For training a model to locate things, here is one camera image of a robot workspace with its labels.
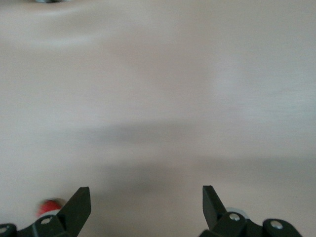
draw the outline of gray object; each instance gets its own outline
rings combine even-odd
[[[247,215],[247,213],[244,212],[244,211],[241,210],[241,209],[237,209],[237,208],[234,208],[234,207],[226,207],[226,210],[227,210],[228,212],[236,212],[236,213],[242,215],[244,218],[249,219],[249,216]]]
[[[283,225],[279,221],[271,221],[271,225],[273,228],[276,228],[278,230],[283,229]]]
[[[239,221],[240,220],[240,217],[236,213],[230,214],[229,218],[231,218],[233,221]]]
[[[0,234],[4,234],[7,230],[7,227],[0,228]]]

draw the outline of black plastic part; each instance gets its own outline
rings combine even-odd
[[[79,188],[57,217],[71,237],[76,237],[91,213],[89,188]]]
[[[271,225],[272,221],[278,221],[282,224],[282,229],[276,229]],[[268,219],[263,222],[264,232],[270,237],[302,237],[290,223],[279,219]]]
[[[209,230],[199,237],[302,237],[286,221],[268,219],[259,226],[238,213],[227,212],[212,186],[203,186],[203,213]],[[231,214],[238,215],[238,220],[230,218]],[[273,227],[271,221],[280,222],[282,229]]]
[[[79,188],[56,216],[39,218],[20,231],[14,224],[0,225],[0,229],[7,228],[0,237],[77,237],[90,213],[89,188]]]
[[[16,226],[14,224],[1,224],[0,230],[5,230],[5,232],[0,234],[0,237],[10,237],[16,235]]]
[[[226,208],[212,186],[203,186],[203,213],[210,230],[227,213]]]

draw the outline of white surface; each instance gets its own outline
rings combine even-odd
[[[81,236],[206,228],[202,185],[316,232],[316,4],[0,3],[0,222],[89,186]]]

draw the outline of metal screw head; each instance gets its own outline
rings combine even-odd
[[[43,219],[40,223],[41,223],[42,225],[46,225],[46,224],[48,224],[48,223],[50,222],[51,219],[52,219],[51,217],[50,217],[50,218],[45,218],[45,219]]]
[[[279,221],[271,221],[270,224],[273,228],[276,228],[278,230],[283,229],[283,225]]]
[[[5,233],[7,229],[8,229],[8,226],[0,228],[0,234]]]
[[[239,221],[240,220],[240,217],[236,213],[230,214],[229,218],[232,219],[233,221]]]

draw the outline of red object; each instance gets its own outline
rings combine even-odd
[[[36,214],[37,217],[40,217],[46,212],[54,211],[54,210],[60,210],[62,208],[62,205],[57,202],[56,200],[44,200],[40,205],[38,212]]]

